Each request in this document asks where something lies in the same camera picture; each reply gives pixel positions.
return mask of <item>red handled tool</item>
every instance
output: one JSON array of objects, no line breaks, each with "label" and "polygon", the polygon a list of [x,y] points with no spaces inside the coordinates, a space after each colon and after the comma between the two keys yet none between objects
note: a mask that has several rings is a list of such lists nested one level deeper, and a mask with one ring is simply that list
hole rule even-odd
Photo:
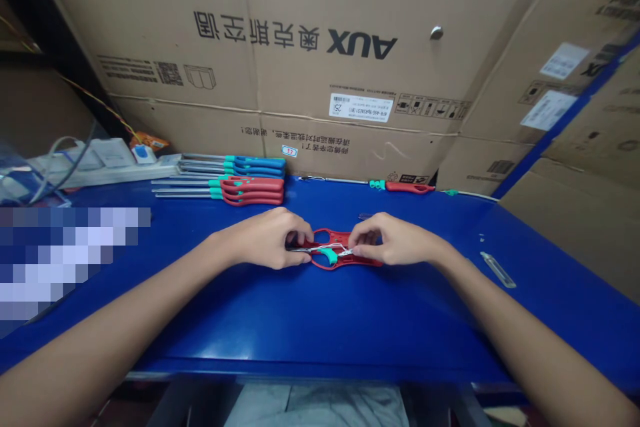
[{"label": "red handled tool", "polygon": [[[326,232],[329,234],[329,241],[308,242],[305,240],[301,247],[289,248],[289,252],[305,252],[312,256],[311,263],[322,270],[335,270],[345,265],[364,265],[371,267],[381,267],[382,262],[364,257],[357,257],[347,248],[349,244],[349,232],[334,232],[329,229],[318,229],[313,232],[315,235]],[[329,259],[329,267],[318,264],[313,260],[314,255],[324,255]]]},{"label": "red handled tool", "polygon": [[387,182],[384,180],[372,180],[369,182],[369,186],[371,188],[377,188],[380,190],[389,190],[389,191],[406,191],[409,193],[417,193],[418,195],[423,195],[428,191],[434,191],[435,187],[431,187],[429,185],[419,185],[417,183],[401,183],[401,182]]},{"label": "red handled tool", "polygon": [[378,190],[388,190],[388,191],[404,191],[409,193],[417,193],[418,195],[423,195],[424,193],[434,191],[435,187],[430,187],[429,185],[421,185],[416,183],[403,183],[403,182],[390,182],[385,180],[348,180],[348,179],[333,179],[326,177],[300,177],[300,180],[326,180],[326,181],[336,181],[341,183],[362,183],[364,185],[368,185],[371,188],[375,188]]},{"label": "red handled tool", "polygon": [[155,180],[151,183],[186,188],[154,189],[160,198],[212,198],[223,200],[234,207],[262,203],[282,205],[284,185],[282,179],[237,177],[225,175],[210,180]]}]

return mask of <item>gray fabric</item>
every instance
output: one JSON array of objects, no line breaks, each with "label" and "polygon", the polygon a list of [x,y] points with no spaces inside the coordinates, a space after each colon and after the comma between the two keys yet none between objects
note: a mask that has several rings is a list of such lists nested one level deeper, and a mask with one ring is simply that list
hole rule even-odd
[{"label": "gray fabric", "polygon": [[244,387],[225,427],[409,427],[396,387]]}]

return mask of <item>forearm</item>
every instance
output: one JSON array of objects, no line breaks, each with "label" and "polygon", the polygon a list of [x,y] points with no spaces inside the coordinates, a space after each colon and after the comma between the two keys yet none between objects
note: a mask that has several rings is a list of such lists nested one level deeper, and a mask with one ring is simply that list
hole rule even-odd
[{"label": "forearm", "polygon": [[551,425],[640,425],[638,409],[586,359],[462,255],[448,258],[439,269]]},{"label": "forearm", "polygon": [[[88,415],[175,314],[229,265],[216,241],[211,236],[0,377],[3,425],[66,426]],[[216,258],[208,258],[212,251]]]}]

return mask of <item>person's left hand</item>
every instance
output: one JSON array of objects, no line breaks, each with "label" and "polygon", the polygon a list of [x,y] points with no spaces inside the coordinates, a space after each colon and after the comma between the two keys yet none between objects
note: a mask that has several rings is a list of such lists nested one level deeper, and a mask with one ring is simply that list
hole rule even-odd
[{"label": "person's left hand", "polygon": [[276,207],[215,232],[218,250],[229,254],[231,265],[249,262],[272,269],[304,264],[311,261],[309,254],[287,252],[285,244],[297,239],[302,245],[305,238],[313,242],[313,230],[301,217],[284,207]]}]

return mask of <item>orange wire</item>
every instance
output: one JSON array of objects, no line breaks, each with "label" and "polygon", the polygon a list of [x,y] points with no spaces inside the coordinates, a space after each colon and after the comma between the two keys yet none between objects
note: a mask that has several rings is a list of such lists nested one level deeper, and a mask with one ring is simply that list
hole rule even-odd
[{"label": "orange wire", "polygon": [[[16,36],[16,38],[18,38],[18,40],[20,40],[20,43],[22,43],[22,46],[24,48],[26,48],[26,50],[28,50],[31,53],[36,53],[37,52],[31,48],[29,46],[29,44],[27,42],[25,42],[23,40],[23,36],[22,34],[20,34],[20,32],[18,32],[18,30],[16,30],[16,28],[11,24],[11,22],[9,22],[6,18],[4,18],[2,15],[0,15],[0,21],[2,21],[8,28],[9,31],[11,32],[12,35]],[[102,105],[105,109],[107,109],[108,111],[110,111],[124,126],[125,129],[135,137],[135,139],[140,143],[140,145],[142,144],[142,141],[140,140],[140,137],[138,137],[138,135],[135,133],[135,131],[133,130],[133,128],[111,107],[109,107],[105,102],[103,102],[102,100],[100,100],[98,97],[96,97],[95,95],[93,95],[91,92],[89,92],[88,90],[86,90],[85,88],[82,88],[80,85],[78,85],[77,83],[75,83],[72,80],[69,80],[68,78],[66,78],[64,75],[62,75],[62,73],[58,72],[56,70],[56,73],[60,76],[60,78],[68,83],[70,83],[73,87],[77,88],[79,91],[81,91],[82,93],[84,93],[85,95],[89,96],[90,98],[94,99],[96,102],[98,102],[100,105]]]}]

